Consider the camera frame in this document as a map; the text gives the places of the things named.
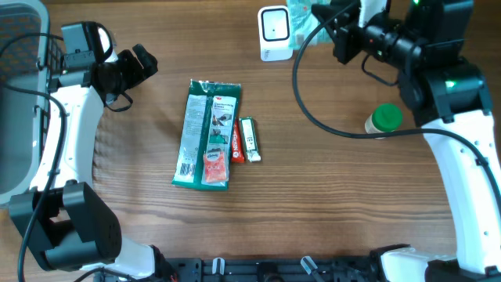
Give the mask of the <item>red Nescafe sachet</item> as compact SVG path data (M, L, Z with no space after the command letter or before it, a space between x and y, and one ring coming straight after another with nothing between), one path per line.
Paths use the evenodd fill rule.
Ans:
M231 162L232 163L244 163L245 156L243 154L243 148L241 144L240 130L238 128L238 122L235 121L232 130L232 143L231 143Z

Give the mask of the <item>mint green wipes pack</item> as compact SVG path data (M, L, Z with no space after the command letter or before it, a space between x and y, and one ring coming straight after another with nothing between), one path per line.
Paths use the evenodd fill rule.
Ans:
M319 26L319 21L312 14L314 4L329 5L330 0L287 0L290 16L290 49L299 50L304 40Z

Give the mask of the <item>green Axe Brand box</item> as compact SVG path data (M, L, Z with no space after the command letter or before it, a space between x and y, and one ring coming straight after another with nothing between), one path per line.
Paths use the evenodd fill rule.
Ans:
M254 119L252 117L242 117L239 119L239 122L247 160L249 162L261 161L257 135L254 128Z

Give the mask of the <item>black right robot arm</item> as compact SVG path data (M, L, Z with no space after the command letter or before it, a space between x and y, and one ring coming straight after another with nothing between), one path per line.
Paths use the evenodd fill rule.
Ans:
M364 52L396 68L415 133L438 163L456 231L456 256L414 258L407 248L380 257L386 280L495 281L500 278L500 165L492 99L481 70L460 51L471 1L413 1L404 20L388 1L314 4L312 14L348 63Z

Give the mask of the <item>green lid jar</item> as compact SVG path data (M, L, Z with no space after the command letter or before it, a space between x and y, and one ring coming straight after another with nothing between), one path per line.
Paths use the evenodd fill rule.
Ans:
M393 132L400 127L402 120L402 111L392 103L385 103L366 119L364 128L367 134Z

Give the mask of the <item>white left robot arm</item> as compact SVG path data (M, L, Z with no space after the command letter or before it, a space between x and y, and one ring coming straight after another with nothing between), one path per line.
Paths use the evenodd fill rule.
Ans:
M157 70L142 45L98 57L65 55L48 82L50 121L41 164L27 193L15 195L9 215L45 271L78 271L129 281L174 281L175 268L153 245L123 236L114 212L92 187L92 159L103 111Z

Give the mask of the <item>green 3M gloves pack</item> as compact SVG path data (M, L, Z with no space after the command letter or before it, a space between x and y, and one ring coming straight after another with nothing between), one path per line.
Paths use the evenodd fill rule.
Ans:
M232 130L240 96L239 84L190 82L173 185L194 190L229 188L229 178L223 183L204 181L204 155L224 151L229 173Z

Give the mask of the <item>orange Kleenex tissue pack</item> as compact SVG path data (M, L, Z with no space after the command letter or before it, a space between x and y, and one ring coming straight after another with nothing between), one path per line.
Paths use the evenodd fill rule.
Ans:
M224 151L211 151L204 155L204 181L223 183L229 178L228 165Z

